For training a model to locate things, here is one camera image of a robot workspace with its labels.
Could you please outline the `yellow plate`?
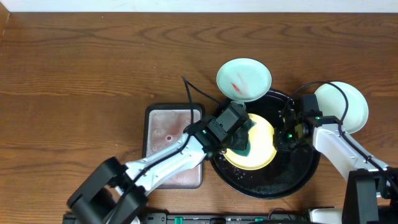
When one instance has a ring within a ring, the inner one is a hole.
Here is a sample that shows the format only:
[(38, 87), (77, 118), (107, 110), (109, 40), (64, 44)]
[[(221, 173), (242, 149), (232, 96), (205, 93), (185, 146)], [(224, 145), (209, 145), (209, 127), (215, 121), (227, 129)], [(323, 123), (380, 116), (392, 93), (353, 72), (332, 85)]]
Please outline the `yellow plate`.
[(245, 151), (227, 149), (223, 154), (226, 160), (237, 168), (258, 170), (268, 165), (276, 155), (273, 145), (274, 128), (262, 116), (249, 113), (253, 123), (250, 128), (249, 142)]

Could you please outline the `mint plate front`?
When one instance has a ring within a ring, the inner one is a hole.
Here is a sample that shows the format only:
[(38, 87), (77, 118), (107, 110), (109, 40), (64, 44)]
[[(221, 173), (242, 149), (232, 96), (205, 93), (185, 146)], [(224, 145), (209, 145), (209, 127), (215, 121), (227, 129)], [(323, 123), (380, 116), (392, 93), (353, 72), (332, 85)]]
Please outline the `mint plate front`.
[[(332, 82), (339, 87), (348, 99), (348, 111), (343, 120), (345, 130), (352, 134), (364, 127), (368, 120), (369, 108), (365, 97), (359, 90), (344, 82)], [(316, 91), (318, 105), (323, 116), (336, 116), (341, 119), (346, 102), (339, 90), (329, 84), (323, 84)]]

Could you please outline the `green yellow sponge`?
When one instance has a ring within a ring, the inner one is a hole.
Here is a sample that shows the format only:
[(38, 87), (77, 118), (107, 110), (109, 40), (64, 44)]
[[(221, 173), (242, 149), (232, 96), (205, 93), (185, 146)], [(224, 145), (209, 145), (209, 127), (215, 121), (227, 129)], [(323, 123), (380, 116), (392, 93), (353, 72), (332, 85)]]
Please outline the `green yellow sponge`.
[(249, 131), (256, 123), (253, 121), (246, 121), (232, 136), (229, 144), (229, 150), (237, 155), (247, 157), (251, 150), (249, 141)]

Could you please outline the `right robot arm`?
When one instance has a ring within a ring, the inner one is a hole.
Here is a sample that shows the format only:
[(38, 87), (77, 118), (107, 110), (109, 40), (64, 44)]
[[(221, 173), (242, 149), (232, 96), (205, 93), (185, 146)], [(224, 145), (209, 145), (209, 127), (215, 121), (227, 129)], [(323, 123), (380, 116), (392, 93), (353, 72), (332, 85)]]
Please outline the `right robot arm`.
[(323, 154), (346, 180), (342, 223), (397, 223), (397, 169), (375, 158), (320, 110), (282, 110), (274, 146), (291, 152), (308, 146)]

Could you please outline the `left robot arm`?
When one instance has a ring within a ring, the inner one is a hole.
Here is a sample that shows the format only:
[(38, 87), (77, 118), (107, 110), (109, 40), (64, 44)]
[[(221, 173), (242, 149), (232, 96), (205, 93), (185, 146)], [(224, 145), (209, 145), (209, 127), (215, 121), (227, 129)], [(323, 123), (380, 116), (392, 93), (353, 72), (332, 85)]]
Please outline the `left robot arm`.
[(166, 180), (231, 146), (245, 148), (249, 118), (199, 120), (171, 146), (137, 161), (102, 162), (67, 200), (80, 223), (133, 223), (148, 195)]

